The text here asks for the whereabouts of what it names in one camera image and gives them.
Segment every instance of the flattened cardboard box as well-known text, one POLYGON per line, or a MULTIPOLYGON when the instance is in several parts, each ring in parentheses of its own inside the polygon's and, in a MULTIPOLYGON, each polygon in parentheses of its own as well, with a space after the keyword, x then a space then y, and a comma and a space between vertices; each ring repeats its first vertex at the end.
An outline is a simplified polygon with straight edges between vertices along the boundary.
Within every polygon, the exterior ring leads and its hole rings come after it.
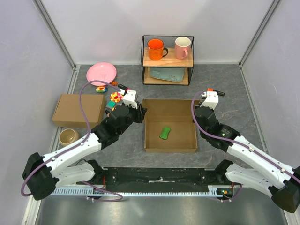
MULTIPOLYGON (((91 128, 101 123, 105 108, 103 95, 82 95, 82 107, 91 128)), ((79 107, 78 94, 62 94, 52 118, 59 127, 87 128, 79 107)))
POLYGON ((196 152, 197 134, 191 103, 184 99, 143 100, 143 107, 148 109, 145 115, 146 152, 196 152), (166 140, 159 137, 164 126, 171 128, 166 140))

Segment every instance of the plate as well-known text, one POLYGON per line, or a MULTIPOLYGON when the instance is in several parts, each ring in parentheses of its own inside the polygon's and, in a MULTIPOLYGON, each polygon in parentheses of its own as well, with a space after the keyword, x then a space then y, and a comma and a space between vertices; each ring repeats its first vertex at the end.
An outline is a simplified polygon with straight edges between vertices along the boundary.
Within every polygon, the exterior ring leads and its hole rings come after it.
MULTIPOLYGON (((86 79, 88 81, 105 81, 110 83, 114 80, 117 75, 117 69, 114 67, 113 64, 108 62, 100 62, 89 68, 88 72, 86 73, 86 79)), ((105 83, 101 82, 94 82, 92 83, 94 86, 105 86, 105 83)))
POLYGON ((156 79, 180 82, 184 76, 184 68, 151 68, 149 74, 156 79))

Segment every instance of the open cardboard box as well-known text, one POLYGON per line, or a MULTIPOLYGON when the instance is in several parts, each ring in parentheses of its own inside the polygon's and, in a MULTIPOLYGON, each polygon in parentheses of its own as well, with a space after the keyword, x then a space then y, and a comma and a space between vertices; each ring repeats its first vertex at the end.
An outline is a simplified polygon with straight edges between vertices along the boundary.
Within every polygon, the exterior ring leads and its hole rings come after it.
POLYGON ((191 102, 184 99, 143 100, 143 107, 148 109, 145 115, 146 152, 196 152, 198 144, 191 102), (166 140, 159 137, 164 126, 171 128, 166 140))

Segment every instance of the colorful toy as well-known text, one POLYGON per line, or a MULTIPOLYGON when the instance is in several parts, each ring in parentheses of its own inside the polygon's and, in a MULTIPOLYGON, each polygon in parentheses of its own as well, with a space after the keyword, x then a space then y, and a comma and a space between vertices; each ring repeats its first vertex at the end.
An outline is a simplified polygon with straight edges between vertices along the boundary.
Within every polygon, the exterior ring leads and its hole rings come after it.
POLYGON ((109 101, 106 105, 106 109, 112 110, 115 107, 116 103, 113 101, 109 101))
POLYGON ((105 87, 105 86, 99 86, 99 87, 96 88, 96 92, 98 92, 98 93, 107 92, 107 87, 105 87))
POLYGON ((163 131, 161 132, 161 134, 160 134, 160 138, 162 138, 162 139, 164 139, 164 140, 166 140, 167 138, 168 138, 168 135, 169 135, 169 132, 171 131, 171 128, 169 128, 169 127, 164 127, 163 128, 163 131))
POLYGON ((112 86, 117 86, 117 85, 118 85, 118 82, 112 81, 112 82, 111 82, 111 85, 112 85, 112 86))
POLYGON ((111 101, 117 103, 123 99, 123 95, 117 92, 111 94, 111 101))
POLYGON ((121 98, 118 96, 117 92, 114 92, 113 94, 111 94, 111 101, 113 101, 115 103, 121 101, 121 98))

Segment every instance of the pink mug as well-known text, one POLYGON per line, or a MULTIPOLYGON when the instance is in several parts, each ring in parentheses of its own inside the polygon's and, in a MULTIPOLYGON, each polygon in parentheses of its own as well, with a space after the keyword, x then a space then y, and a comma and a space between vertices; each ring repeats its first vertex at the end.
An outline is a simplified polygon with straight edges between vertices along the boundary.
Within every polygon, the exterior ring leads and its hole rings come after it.
POLYGON ((191 48, 191 40, 187 37, 178 37, 175 40, 176 58, 183 60, 188 56, 188 51, 191 48))

